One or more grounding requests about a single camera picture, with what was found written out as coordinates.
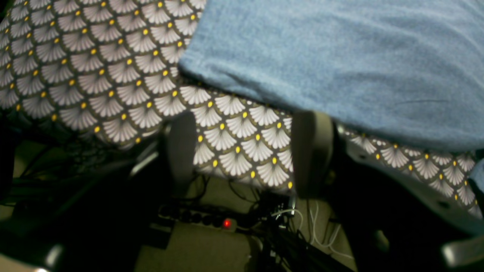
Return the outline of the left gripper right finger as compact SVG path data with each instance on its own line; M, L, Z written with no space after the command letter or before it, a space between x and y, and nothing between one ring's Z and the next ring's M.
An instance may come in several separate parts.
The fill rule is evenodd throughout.
M365 155L328 115L292 119L295 192L329 203L358 271L483 271L483 220Z

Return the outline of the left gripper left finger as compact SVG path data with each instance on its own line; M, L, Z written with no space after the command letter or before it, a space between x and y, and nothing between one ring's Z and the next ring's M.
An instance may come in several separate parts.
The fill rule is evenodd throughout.
M60 179L1 221L1 258L46 272L131 272L163 198L194 172L195 116L164 122L121 160Z

